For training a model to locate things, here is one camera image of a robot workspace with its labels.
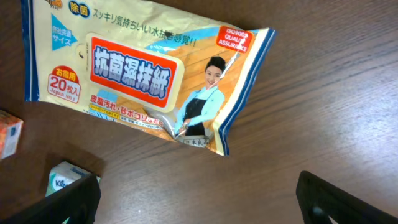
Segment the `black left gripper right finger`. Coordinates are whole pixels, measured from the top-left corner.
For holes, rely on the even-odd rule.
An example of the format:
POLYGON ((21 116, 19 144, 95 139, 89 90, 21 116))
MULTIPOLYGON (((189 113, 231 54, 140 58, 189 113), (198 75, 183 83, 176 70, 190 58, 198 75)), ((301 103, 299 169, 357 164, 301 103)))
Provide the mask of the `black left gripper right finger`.
POLYGON ((302 171, 299 175, 296 196, 305 224, 397 223, 397 217, 373 207, 308 171, 302 171))

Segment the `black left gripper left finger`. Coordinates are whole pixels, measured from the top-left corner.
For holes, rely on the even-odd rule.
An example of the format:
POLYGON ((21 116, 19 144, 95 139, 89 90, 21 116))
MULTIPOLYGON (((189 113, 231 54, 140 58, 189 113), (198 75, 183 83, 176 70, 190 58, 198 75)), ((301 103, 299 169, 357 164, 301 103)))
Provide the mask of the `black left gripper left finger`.
POLYGON ((1 220, 1 223, 93 224, 100 198, 101 190, 96 176, 86 175, 19 213, 1 220))

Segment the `small green tissue pack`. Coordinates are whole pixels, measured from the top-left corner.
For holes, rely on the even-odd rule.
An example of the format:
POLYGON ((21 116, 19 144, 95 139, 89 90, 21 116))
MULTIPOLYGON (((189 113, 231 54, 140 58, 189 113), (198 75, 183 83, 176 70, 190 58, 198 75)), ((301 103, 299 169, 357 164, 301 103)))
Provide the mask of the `small green tissue pack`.
POLYGON ((45 197, 48 197, 49 195, 72 184, 78 179, 90 174, 92 173, 66 161, 61 162, 50 171, 49 184, 47 186, 45 197))

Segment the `small orange packet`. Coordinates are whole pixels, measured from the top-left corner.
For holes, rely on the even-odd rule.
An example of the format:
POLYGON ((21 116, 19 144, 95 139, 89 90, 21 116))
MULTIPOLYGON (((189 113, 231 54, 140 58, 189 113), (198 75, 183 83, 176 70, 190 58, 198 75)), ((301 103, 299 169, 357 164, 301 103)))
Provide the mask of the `small orange packet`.
POLYGON ((1 110, 1 160, 16 153, 24 122, 1 110))

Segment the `beige wet wipes pack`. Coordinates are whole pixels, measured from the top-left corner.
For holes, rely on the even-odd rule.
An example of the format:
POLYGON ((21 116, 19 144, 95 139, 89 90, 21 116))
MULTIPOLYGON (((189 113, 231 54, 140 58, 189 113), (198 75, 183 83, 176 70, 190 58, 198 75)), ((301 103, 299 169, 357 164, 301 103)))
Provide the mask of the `beige wet wipes pack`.
POLYGON ((23 0, 25 100, 229 154, 275 30, 152 1, 23 0))

